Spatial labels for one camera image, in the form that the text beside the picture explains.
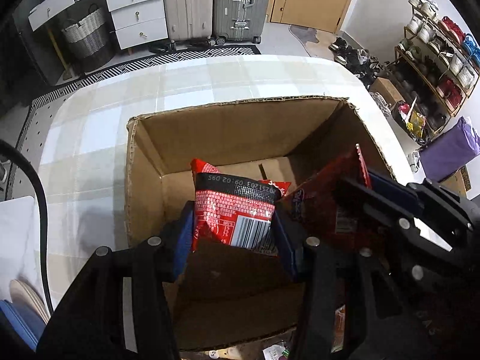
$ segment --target gray suitcase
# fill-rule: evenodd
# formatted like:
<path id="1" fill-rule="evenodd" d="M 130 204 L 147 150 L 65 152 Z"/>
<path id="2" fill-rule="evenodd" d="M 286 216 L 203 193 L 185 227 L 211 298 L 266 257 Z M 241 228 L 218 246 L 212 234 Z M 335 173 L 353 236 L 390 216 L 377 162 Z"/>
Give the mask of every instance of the gray suitcase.
<path id="1" fill-rule="evenodd" d="M 164 0 L 164 4 L 166 26 L 172 41 L 210 38 L 213 0 Z"/>
<path id="2" fill-rule="evenodd" d="M 214 0 L 213 33 L 226 40 L 260 43 L 268 0 Z"/>

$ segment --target cardboard box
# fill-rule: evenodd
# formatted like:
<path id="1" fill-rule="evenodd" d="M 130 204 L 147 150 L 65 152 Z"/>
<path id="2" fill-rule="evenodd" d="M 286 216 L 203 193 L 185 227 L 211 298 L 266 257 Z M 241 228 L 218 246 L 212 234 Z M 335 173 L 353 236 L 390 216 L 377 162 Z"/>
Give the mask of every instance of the cardboard box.
<path id="1" fill-rule="evenodd" d="M 262 178 L 261 164 L 269 179 L 291 181 L 293 190 L 359 143 L 367 166 L 389 175 L 345 99 L 214 103 L 141 115 L 127 127 L 130 245 L 159 234 L 194 199 L 194 157 L 223 173 L 252 179 Z M 295 326 L 303 296 L 303 285 L 289 281 L 277 258 L 205 239 L 190 254 L 181 280 L 164 288 L 183 351 L 226 348 L 285 332 Z"/>
<path id="2" fill-rule="evenodd" d="M 368 91 L 380 93 L 387 104 L 389 104 L 389 107 L 393 107 L 397 101 L 405 101 L 398 89 L 395 88 L 389 79 L 377 77 L 373 84 L 368 88 Z"/>
<path id="3" fill-rule="evenodd" d="M 467 189 L 460 170 L 453 173 L 447 180 L 442 181 L 441 184 L 460 196 L 467 197 Z"/>

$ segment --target red snack bag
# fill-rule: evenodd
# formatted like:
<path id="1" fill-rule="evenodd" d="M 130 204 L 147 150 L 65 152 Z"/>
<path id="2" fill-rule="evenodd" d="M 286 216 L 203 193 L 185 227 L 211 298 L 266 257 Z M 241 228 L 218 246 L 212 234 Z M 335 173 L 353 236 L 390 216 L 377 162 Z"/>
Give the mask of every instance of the red snack bag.
<path id="1" fill-rule="evenodd" d="M 378 249 L 379 236 L 340 207 L 333 197 L 337 180 L 344 176 L 371 188 L 359 145 L 327 164 L 280 202 L 292 219 L 301 222 L 312 235 L 336 248 L 347 251 L 363 247 Z"/>
<path id="2" fill-rule="evenodd" d="M 197 158 L 191 161 L 191 171 L 195 183 L 192 249 L 196 249 L 198 237 L 208 237 L 274 255 L 270 234 L 274 203 L 291 183 L 224 175 Z"/>

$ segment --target checkered tablecloth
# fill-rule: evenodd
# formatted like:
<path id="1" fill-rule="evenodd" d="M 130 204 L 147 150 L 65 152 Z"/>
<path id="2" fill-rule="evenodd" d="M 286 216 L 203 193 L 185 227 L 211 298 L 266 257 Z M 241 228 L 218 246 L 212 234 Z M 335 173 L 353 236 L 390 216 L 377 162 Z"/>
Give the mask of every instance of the checkered tablecloth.
<path id="1" fill-rule="evenodd" d="M 368 91 L 344 67 L 325 59 L 193 59 L 125 73 L 74 93 L 54 117 L 38 172 L 48 202 L 47 266 L 54 304 L 98 246 L 127 247 L 123 207 L 130 117 L 296 95 L 349 98 L 397 180 L 413 181 L 400 144 Z"/>

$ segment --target white wall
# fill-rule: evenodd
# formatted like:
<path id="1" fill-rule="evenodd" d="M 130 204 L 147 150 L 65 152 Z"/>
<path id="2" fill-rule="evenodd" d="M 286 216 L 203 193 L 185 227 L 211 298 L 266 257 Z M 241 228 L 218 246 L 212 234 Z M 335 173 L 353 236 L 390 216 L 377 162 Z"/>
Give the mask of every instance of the white wall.
<path id="1" fill-rule="evenodd" d="M 441 17 L 448 16 L 460 28 L 470 30 L 449 0 L 434 0 L 438 3 Z M 393 61 L 394 47 L 403 38 L 403 27 L 412 16 L 409 0 L 357 0 L 351 18 L 342 28 L 370 54 L 380 61 Z M 470 116 L 473 126 L 480 131 L 480 84 L 463 105 L 458 117 Z M 457 119 L 452 119 L 448 127 Z M 480 156 L 467 164 L 472 189 L 467 196 L 472 199 L 480 194 Z"/>

